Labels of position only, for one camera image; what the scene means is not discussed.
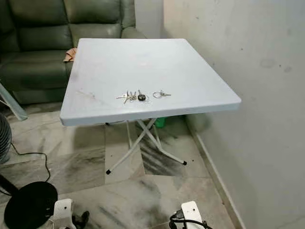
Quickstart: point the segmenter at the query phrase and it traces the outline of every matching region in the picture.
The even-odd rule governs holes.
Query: table top
[[[139,89],[146,102],[116,99]],[[171,96],[154,98],[159,90]],[[233,110],[240,102],[185,39],[80,39],[60,117],[63,125],[91,125]]]

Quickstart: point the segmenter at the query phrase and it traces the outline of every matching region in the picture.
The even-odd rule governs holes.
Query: wall
[[[163,0],[135,0],[136,28],[147,38],[161,38]]]
[[[305,228],[305,1],[164,0],[164,30],[243,100],[189,119],[246,228]]]

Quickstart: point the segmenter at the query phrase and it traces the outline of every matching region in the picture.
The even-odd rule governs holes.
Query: sofa backrest
[[[133,0],[0,0],[0,52],[68,50],[130,26]]]

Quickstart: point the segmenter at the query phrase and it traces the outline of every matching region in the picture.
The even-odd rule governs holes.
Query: green leather sofa
[[[20,104],[62,101],[79,38],[145,38],[133,0],[0,0],[0,81]]]

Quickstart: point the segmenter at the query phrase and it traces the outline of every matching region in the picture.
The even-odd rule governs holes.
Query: cloth
[[[66,57],[65,57],[65,59],[63,61],[64,62],[74,61],[76,52],[77,52],[77,48],[69,49],[66,52]]]

